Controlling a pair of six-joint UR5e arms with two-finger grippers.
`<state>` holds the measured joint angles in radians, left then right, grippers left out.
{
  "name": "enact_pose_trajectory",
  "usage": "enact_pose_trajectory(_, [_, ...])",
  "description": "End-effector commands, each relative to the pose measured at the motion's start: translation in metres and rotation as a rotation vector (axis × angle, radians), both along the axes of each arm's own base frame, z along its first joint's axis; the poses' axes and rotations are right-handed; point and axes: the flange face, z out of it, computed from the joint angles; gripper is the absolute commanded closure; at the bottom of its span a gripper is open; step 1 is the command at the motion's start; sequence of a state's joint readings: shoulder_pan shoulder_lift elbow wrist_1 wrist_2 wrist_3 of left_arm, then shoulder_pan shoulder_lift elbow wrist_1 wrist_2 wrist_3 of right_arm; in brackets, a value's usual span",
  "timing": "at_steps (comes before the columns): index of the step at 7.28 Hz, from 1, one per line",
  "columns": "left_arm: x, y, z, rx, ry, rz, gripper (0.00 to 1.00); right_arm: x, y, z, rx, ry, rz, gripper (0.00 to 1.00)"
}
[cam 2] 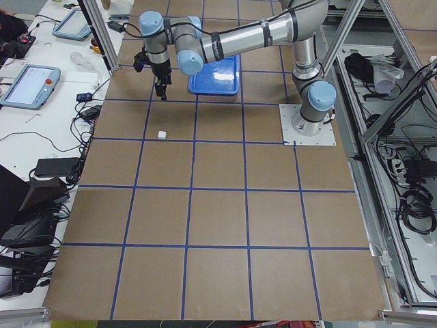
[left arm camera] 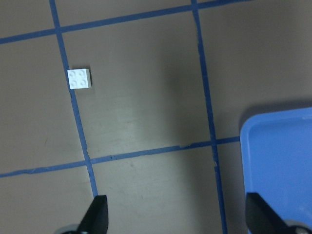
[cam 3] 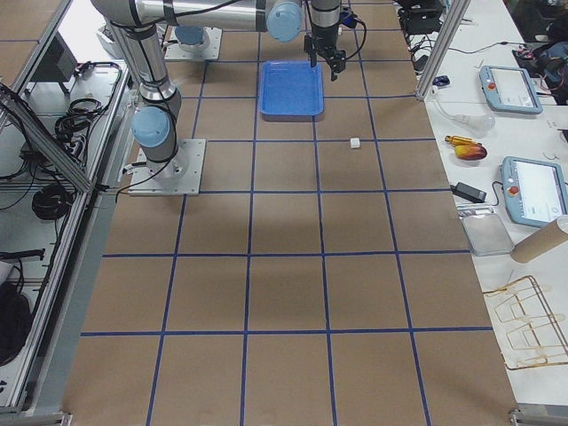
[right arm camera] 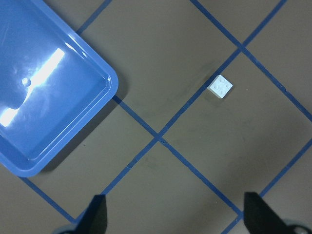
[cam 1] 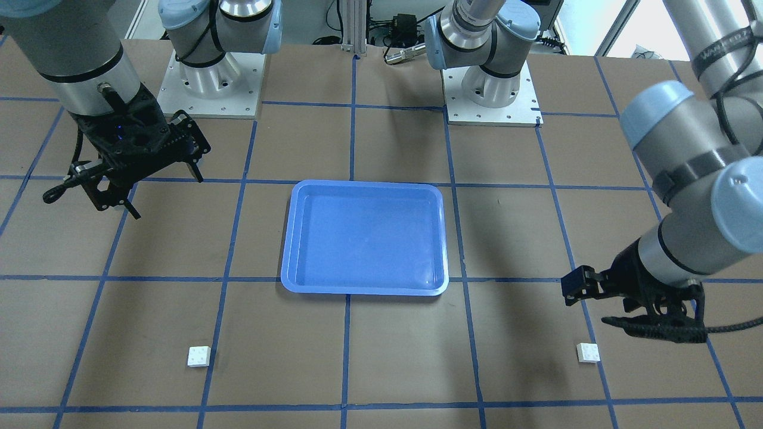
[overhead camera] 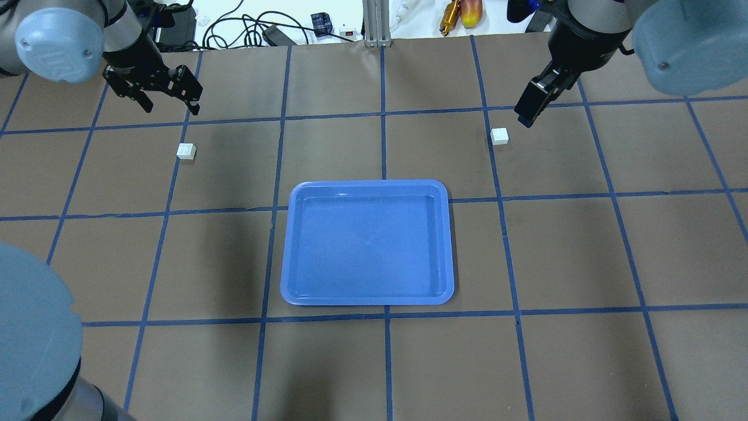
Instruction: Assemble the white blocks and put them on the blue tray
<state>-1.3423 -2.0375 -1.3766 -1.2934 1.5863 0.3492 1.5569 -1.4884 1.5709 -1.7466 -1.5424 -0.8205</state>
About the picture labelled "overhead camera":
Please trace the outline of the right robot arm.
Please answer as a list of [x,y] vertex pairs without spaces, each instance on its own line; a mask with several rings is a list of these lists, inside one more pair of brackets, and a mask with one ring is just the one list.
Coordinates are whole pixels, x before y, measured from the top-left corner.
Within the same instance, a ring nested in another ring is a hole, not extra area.
[[630,42],[649,84],[691,96],[746,78],[745,1],[657,1],[636,5],[629,31],[613,32],[601,9],[626,17],[614,1],[544,2],[550,32],[397,39],[381,49],[361,41],[316,46],[209,50],[200,80],[203,104],[241,94],[250,106],[281,98],[286,115],[404,113],[500,107],[525,125],[578,77],[601,69]]

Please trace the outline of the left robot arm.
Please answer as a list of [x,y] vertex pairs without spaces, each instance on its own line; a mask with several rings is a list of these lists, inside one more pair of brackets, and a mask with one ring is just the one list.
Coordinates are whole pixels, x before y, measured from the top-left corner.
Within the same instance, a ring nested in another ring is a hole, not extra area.
[[2,77],[24,73],[82,83],[102,70],[107,85],[145,112],[148,92],[179,99],[197,115],[203,88],[189,67],[170,68],[150,34],[152,19],[128,1],[3,1]]

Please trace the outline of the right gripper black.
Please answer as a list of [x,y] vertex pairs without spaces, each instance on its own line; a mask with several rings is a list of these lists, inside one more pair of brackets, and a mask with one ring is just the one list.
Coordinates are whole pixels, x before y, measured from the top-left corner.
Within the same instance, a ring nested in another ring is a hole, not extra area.
[[514,112],[518,122],[531,128],[535,120],[564,91],[571,89],[579,73],[551,61],[539,75],[532,77],[517,101]]

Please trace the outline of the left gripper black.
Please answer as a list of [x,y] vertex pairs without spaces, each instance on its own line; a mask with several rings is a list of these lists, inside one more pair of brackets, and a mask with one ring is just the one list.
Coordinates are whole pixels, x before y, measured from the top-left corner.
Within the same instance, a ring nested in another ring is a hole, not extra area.
[[102,75],[110,89],[121,98],[136,101],[144,112],[153,111],[153,102],[146,91],[160,91],[184,102],[192,116],[199,114],[203,86],[182,63],[169,67],[161,59],[129,61],[104,56],[104,60],[106,67]]

